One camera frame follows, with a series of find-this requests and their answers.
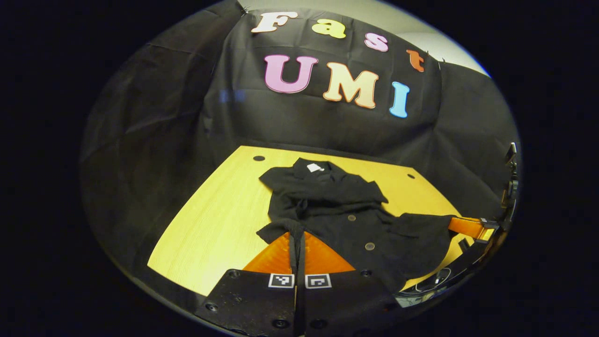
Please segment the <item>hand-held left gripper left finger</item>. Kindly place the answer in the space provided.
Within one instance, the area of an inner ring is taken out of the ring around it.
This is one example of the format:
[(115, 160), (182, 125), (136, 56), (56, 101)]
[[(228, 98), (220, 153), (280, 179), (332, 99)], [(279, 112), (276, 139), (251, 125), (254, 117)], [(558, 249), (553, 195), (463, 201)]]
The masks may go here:
[(294, 337), (294, 239), (281, 235), (243, 269), (226, 270), (196, 316), (242, 337)]

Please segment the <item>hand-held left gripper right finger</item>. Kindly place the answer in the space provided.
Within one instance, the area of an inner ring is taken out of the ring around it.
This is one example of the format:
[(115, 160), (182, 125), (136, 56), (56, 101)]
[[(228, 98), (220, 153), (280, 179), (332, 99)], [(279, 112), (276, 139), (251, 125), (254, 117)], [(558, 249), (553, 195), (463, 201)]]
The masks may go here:
[(371, 270), (357, 270), (310, 233), (301, 238), (298, 326), (305, 337), (370, 337), (389, 328), (399, 304)]

